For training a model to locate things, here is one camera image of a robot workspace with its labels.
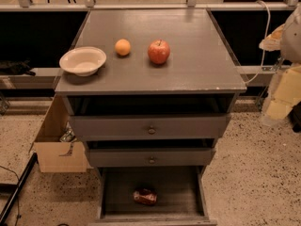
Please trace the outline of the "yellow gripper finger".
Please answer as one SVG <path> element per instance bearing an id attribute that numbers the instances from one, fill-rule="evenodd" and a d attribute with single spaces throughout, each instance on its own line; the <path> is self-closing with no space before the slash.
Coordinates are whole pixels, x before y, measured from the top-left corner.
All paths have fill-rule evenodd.
<path id="1" fill-rule="evenodd" d="M 268 88 L 268 96 L 261 109 L 261 122 L 274 126 L 283 121 L 301 102 L 301 65 L 278 70 Z"/>
<path id="2" fill-rule="evenodd" d="M 280 49 L 284 24 L 277 27 L 271 34 L 261 41 L 259 47 L 262 50 L 272 52 Z"/>

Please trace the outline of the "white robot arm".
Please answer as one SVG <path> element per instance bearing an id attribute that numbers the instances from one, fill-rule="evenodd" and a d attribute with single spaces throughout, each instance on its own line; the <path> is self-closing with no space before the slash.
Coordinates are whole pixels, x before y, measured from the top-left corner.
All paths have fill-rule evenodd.
<path id="1" fill-rule="evenodd" d="M 279 50 L 280 56 L 292 63 L 289 69 L 278 69 L 268 87 L 261 121 L 272 126 L 284 120 L 301 102 L 301 7 L 263 39 L 259 47 L 268 52 Z"/>

